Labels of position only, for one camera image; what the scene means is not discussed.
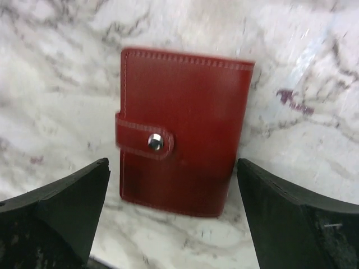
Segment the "red leather card holder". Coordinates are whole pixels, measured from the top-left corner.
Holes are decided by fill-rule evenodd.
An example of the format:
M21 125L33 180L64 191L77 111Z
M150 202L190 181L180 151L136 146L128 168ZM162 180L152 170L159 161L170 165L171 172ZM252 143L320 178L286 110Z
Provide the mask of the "red leather card holder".
M128 47L121 52L119 194L218 217L236 162L254 62Z

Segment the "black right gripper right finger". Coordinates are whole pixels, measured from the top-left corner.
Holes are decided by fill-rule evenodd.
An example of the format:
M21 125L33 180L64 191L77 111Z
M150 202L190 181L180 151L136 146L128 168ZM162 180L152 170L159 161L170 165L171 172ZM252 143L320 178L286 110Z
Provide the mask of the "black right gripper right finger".
M238 185L260 268L358 268L358 205L282 179L247 159Z

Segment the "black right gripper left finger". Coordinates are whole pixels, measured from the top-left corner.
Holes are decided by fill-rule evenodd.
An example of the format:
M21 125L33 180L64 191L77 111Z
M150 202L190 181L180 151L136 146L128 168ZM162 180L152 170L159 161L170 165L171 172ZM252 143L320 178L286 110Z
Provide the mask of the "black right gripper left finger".
M1 202L1 268L109 268L90 257L109 160Z

